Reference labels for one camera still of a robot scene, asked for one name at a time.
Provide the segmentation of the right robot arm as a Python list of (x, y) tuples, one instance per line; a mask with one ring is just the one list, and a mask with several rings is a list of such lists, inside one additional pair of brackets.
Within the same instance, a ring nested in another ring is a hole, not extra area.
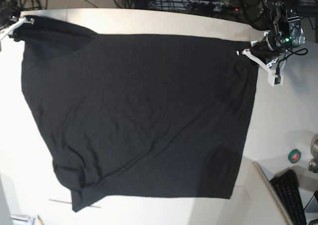
[(0, 8), (0, 40), (12, 35), (14, 30), (26, 23), (34, 24), (34, 19), (21, 16), (20, 11), (10, 5), (2, 6)]

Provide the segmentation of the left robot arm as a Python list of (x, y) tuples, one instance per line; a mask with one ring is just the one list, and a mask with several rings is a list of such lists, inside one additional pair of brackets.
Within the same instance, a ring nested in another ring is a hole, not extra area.
[(308, 49), (300, 48), (306, 39), (297, 14), (298, 0), (262, 0), (262, 4), (269, 30), (262, 39), (252, 41), (250, 48), (237, 54), (247, 56), (263, 68), (270, 84), (282, 84), (287, 59), (308, 53)]

